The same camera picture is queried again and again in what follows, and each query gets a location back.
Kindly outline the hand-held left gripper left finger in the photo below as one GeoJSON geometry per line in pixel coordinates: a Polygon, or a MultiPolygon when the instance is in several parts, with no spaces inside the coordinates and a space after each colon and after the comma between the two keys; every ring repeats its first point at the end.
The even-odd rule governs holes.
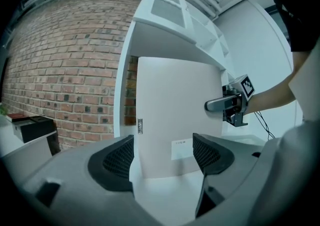
{"type": "Polygon", "coordinates": [[[28,176],[29,160],[2,161],[27,202],[50,226],[162,226],[135,200],[130,181],[134,137],[117,137],[62,151],[28,176]]]}

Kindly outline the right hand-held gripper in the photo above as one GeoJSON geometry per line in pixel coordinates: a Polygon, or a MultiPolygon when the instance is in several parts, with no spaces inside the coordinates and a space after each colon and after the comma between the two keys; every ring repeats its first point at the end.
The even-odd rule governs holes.
{"type": "Polygon", "coordinates": [[[223,112],[223,120],[234,127],[247,126],[243,117],[254,92],[255,89],[245,74],[223,86],[223,97],[205,102],[204,108],[209,112],[223,112]]]}

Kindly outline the red book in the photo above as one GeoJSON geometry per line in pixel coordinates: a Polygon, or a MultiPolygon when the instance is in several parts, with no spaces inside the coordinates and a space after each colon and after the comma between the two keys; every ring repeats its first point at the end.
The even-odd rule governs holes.
{"type": "Polygon", "coordinates": [[[23,114],[19,114],[19,113],[13,113],[13,114],[7,114],[6,115],[6,119],[9,122],[18,122],[18,121],[23,121],[25,120],[27,117],[24,116],[23,114]]]}

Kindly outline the white side cabinet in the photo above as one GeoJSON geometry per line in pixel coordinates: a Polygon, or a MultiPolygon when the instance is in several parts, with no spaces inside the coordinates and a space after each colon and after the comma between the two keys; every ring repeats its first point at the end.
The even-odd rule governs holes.
{"type": "Polygon", "coordinates": [[[56,133],[57,131],[53,131],[24,143],[14,134],[12,124],[4,116],[0,115],[0,158],[15,154],[29,147],[36,147],[43,142],[48,142],[47,138],[56,133]]]}

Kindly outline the person's right forearm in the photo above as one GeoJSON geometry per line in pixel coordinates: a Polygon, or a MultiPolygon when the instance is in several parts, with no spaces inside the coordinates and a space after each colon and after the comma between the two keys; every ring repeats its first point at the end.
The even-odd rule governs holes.
{"type": "Polygon", "coordinates": [[[293,102],[296,98],[289,87],[289,83],[296,73],[297,69],[294,69],[293,72],[279,84],[264,92],[253,95],[248,102],[245,115],[282,107],[293,102]]]}

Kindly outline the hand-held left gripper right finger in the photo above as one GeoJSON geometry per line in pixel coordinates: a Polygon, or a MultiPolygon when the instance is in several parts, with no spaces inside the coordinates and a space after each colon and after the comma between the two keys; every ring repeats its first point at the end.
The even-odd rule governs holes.
{"type": "Polygon", "coordinates": [[[256,164],[263,145],[205,134],[192,135],[193,156],[203,173],[196,218],[229,198],[256,164]]]}

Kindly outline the white hutch shelf unit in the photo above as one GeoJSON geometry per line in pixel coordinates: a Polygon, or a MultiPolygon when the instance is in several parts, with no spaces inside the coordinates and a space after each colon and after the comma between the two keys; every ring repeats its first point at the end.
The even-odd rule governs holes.
{"type": "Polygon", "coordinates": [[[234,78],[223,33],[186,0],[141,0],[122,47],[114,93],[114,136],[124,135],[124,105],[130,57],[180,59],[214,65],[222,84],[234,78]]]}

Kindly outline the person's black shirt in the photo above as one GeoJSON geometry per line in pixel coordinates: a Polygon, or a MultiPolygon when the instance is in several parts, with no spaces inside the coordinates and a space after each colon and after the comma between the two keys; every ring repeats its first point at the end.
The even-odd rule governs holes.
{"type": "Polygon", "coordinates": [[[311,51],[320,37],[320,0],[273,0],[292,52],[311,51]]]}

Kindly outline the beige file box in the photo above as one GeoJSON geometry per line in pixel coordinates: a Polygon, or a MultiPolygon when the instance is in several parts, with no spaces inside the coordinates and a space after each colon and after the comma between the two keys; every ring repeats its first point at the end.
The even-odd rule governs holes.
{"type": "Polygon", "coordinates": [[[184,60],[141,57],[136,83],[139,160],[144,178],[199,169],[193,134],[221,137],[223,115],[205,103],[222,96],[219,68],[184,60]]]}

